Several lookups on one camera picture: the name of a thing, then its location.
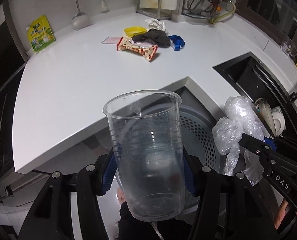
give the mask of black sink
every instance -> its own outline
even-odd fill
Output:
[[[297,140],[297,109],[290,102],[285,89],[255,55],[249,52],[217,65],[214,69],[253,103],[258,98],[266,98],[271,108],[280,106],[286,127],[283,135]]]

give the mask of plastic bag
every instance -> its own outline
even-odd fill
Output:
[[[212,129],[214,143],[219,154],[227,154],[227,151],[231,149],[234,144],[238,144],[242,139],[243,132],[242,123],[227,117],[219,119]]]
[[[145,22],[148,24],[149,29],[157,29],[166,33],[166,24],[163,21],[158,21],[154,18],[147,19]]]
[[[240,153],[238,142],[242,139],[243,132],[264,141],[263,125],[256,121],[251,100],[247,97],[229,97],[225,103],[225,114],[228,118],[221,118],[213,127],[212,133],[218,152],[220,154],[228,153],[224,174],[233,176],[233,169]],[[248,150],[244,150],[242,153],[246,164],[243,173],[250,183],[255,185],[261,180],[264,169],[257,155]]]

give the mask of yellow hose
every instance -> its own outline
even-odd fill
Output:
[[[223,15],[215,18],[215,19],[211,19],[210,20],[210,23],[211,24],[215,24],[217,21],[219,21],[219,20],[221,20],[221,19],[223,19],[223,18],[225,18],[225,17],[233,14],[236,11],[236,5],[235,5],[235,3],[233,3],[231,0],[227,0],[227,2],[229,2],[231,5],[233,5],[233,10],[232,11],[229,11],[228,13],[223,14]]]

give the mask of blue gripper pad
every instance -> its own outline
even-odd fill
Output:
[[[184,154],[183,154],[183,160],[184,160],[185,186],[186,186],[186,189],[194,196],[196,194],[194,174]]]
[[[265,142],[272,148],[273,151],[276,151],[276,145],[274,141],[272,141],[270,138],[264,137]]]
[[[113,154],[103,173],[102,188],[101,188],[103,195],[105,195],[106,192],[110,190],[117,168],[118,166],[116,164],[115,157]]]

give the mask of white countertop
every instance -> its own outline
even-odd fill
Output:
[[[147,26],[145,19],[130,14],[98,22],[30,58],[14,110],[15,171],[27,173],[102,129],[104,104],[123,93],[160,89],[189,76],[223,109],[229,96],[239,94],[212,67],[249,51],[281,77],[287,90],[292,87],[261,49],[223,23],[166,21],[169,35],[180,35],[186,45],[180,52],[159,48],[152,62],[101,44],[108,36],[123,36],[127,27]]]

